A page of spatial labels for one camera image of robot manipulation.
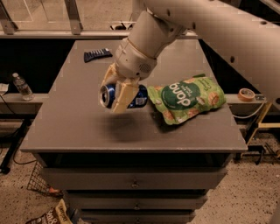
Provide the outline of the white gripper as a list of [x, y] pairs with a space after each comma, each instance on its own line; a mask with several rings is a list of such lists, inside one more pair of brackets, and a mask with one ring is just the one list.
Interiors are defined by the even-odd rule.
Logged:
[[113, 113], [121, 114], [127, 109], [137, 95], [139, 79], [149, 77], [156, 64], [156, 59], [137, 50], [128, 38], [121, 41], [115, 51], [115, 63], [108, 67], [101, 83], [103, 86], [116, 84]]

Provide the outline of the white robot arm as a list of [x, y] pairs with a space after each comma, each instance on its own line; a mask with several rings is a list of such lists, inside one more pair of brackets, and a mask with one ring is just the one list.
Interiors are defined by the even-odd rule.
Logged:
[[276, 107], [280, 99], [280, 27], [220, 0], [143, 0], [132, 31], [102, 84], [115, 84], [112, 111], [122, 113], [159, 54], [189, 29]]

